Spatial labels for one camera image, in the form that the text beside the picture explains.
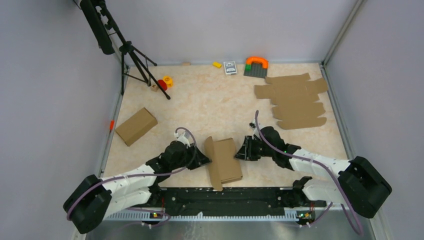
gray floor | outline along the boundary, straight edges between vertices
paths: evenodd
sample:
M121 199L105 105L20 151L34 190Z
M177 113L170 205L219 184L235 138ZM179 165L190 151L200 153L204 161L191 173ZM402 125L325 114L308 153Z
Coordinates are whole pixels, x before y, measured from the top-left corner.
M87 240L374 240L370 221L361 218L364 237L356 235L342 211L330 211L316 227L288 226L286 222L169 222L150 230L127 221L104 221Z

beige table surface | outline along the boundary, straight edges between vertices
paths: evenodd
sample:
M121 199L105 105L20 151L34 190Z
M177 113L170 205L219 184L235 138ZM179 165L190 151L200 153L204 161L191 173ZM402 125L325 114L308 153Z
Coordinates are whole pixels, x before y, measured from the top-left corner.
M227 76L223 68L212 65L157 66L149 68L161 79L168 75L174 86L166 92L167 100L160 92L151 91L141 81L128 78L116 126L122 124L141 108L147 108L157 119L158 125L130 147L118 134L114 134L104 176L113 176L137 168L158 156L171 141L174 130L186 127L193 132L199 149L208 136L214 140L233 138L237 151L245 135L251 135L249 123L259 110L258 121L264 126L273 126L286 143L327 157L346 159L336 119L328 94L319 94L324 104L327 122L321 127L283 130L272 117L268 99L256 99L254 85L263 85L263 78L243 76L244 65L237 65L237 75ZM309 73L312 80L321 78L317 63L270 64L269 77ZM141 78L132 67L130 74ZM304 174L278 167L270 157L259 161L240 161L242 180L224 184L224 187L286 187ZM185 170L172 175L159 184L161 187L211 187L206 167Z

cardboard box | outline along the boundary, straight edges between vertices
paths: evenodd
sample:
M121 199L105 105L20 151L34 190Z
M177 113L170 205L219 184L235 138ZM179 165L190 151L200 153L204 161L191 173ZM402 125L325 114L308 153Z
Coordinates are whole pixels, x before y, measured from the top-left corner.
M157 124L156 118L143 107L115 131L129 147Z
M324 78L310 81L308 73L292 76L266 77L265 85L255 85L257 99L270 99L276 105L272 115L284 130L319 127L327 118L319 117L326 111L318 94L328 90Z
M208 137L204 141L205 155L212 160L207 165L212 187L223 190L223 184L241 180L243 177L240 162L234 159L236 144L232 138L214 141Z

tripod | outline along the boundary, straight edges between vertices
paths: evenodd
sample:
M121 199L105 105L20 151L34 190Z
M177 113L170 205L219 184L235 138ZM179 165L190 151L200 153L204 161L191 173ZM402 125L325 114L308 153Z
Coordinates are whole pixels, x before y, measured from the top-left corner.
M147 67L147 61L151 62L154 66L157 66L157 64L152 61L150 58L148 58L146 55L144 55L140 50L138 50L136 47L133 46L133 44L131 43L131 41L127 41L125 40L124 36L122 35L121 31L119 30L118 25L116 24L115 20L113 19L111 13L109 12L109 10L106 8L106 3L104 0L100 0L99 2L99 6L101 7L100 13L103 16L106 16L108 21L107 24L105 24L104 26L106 27L106 29L108 30L115 30L114 33L112 34L116 34L119 38L119 40L122 42L122 46L119 48L119 51L121 52L121 95L124 95L124 77L125 76L129 76L131 78L140 80L144 83L147 84L147 86L151 86L152 83L150 81L150 79L152 79L154 81L154 83L159 87L159 89L162 91L162 93L165 95L165 97L170 100L171 97L165 92L165 90L161 87L161 85L158 83L158 81L156 80L156 78L152 75L152 73L149 71L149 68ZM144 57L146 59L146 65L140 60L140 58L136 55L137 52L138 54L140 54L142 57ZM129 56L131 57L132 61L135 64L135 67L138 69L138 71L140 72L141 76L143 77L143 79L140 79L138 77L134 77L129 75L128 73L125 73L125 55L129 54Z

yellow block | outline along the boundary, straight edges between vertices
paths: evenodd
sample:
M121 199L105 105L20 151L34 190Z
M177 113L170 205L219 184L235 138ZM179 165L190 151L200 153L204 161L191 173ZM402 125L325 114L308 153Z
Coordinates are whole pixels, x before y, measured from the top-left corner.
M222 64L221 63L219 63L219 62L216 62L216 61L214 61L213 63L212 63L212 65L214 65L215 67L217 67L217 68L221 68L221 66L222 66Z
M166 83L166 86L168 88L172 87L174 85L174 82L170 76L164 76L163 81Z

